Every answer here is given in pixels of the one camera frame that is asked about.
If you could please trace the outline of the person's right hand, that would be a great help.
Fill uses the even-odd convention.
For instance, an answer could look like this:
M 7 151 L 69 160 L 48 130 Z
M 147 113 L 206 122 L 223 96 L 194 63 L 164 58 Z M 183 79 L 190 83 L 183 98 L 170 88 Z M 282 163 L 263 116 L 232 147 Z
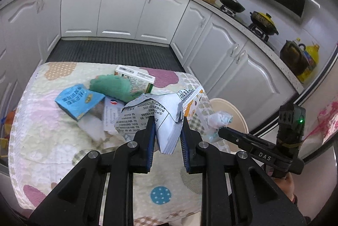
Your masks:
M 294 193 L 294 181 L 291 173 L 287 173 L 283 178 L 274 178 L 274 182 L 285 193 L 293 204 L 297 203 L 297 197 Z

